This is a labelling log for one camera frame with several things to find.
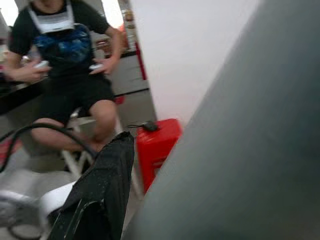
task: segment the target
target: knee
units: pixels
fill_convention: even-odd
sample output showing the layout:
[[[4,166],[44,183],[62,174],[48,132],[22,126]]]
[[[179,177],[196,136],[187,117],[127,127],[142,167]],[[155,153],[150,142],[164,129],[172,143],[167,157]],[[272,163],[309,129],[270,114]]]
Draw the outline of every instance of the knee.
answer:
[[[108,109],[101,110],[96,115],[97,124],[104,129],[114,129],[116,126],[117,109],[111,106]]]
[[[51,124],[56,125],[58,127],[61,127],[60,124],[56,123],[54,120],[51,119],[38,119],[34,122],[35,124],[42,123],[42,124]],[[34,128],[31,130],[31,135],[34,140],[41,144],[48,144],[48,141],[50,141],[50,135],[52,134],[52,130],[49,128]]]

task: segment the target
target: black shorts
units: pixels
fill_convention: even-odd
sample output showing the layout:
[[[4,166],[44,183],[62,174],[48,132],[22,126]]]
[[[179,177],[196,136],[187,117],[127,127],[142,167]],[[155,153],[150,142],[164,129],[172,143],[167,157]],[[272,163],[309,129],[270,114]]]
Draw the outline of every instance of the black shorts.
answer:
[[[100,100],[115,100],[111,83],[103,74],[50,80],[42,97],[37,119],[49,118],[66,126],[77,108],[89,112]]]

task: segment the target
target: red container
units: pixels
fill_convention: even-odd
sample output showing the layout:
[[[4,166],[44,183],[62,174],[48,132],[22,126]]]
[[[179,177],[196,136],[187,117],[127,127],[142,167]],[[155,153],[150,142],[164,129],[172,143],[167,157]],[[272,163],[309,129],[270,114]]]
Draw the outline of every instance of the red container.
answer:
[[[145,193],[156,177],[156,169],[162,166],[182,135],[182,128],[177,119],[158,121],[157,125],[157,131],[148,132],[140,128],[137,132],[137,152]]]

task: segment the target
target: black t-shirt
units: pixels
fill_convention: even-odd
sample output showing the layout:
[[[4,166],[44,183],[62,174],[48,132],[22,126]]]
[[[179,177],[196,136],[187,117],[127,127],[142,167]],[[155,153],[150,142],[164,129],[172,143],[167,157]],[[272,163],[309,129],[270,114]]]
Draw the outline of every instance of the black t-shirt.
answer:
[[[49,61],[52,79],[67,78],[88,74],[93,64],[92,41],[89,31],[104,34],[109,27],[107,20],[91,6],[81,0],[72,0],[75,30],[72,33],[40,34],[27,8],[24,8],[16,19],[9,49],[21,56],[26,55],[32,45],[37,46],[41,57]],[[37,15],[51,15],[40,12],[32,6]],[[66,3],[57,12],[66,11]]]

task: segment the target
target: man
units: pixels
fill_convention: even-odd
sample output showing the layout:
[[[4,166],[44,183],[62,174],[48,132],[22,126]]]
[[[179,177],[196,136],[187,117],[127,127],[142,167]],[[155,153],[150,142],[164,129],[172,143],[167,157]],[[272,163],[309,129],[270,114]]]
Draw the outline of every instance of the man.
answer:
[[[72,16],[74,29],[46,32],[48,21],[64,21],[67,15]],[[112,57],[93,59],[88,30],[111,37]],[[50,66],[35,67],[40,60],[20,66],[22,57],[32,45]],[[83,1],[34,0],[20,12],[13,26],[5,72],[14,81],[26,83],[39,81],[48,73],[49,86],[35,122],[63,127],[72,112],[82,107],[94,117],[96,126],[92,139],[79,137],[100,151],[116,121],[114,95],[104,73],[110,74],[115,69],[121,53],[121,33]],[[94,63],[102,66],[90,71],[89,66]],[[82,150],[71,139],[51,129],[37,128],[32,135],[40,143],[56,149]]]

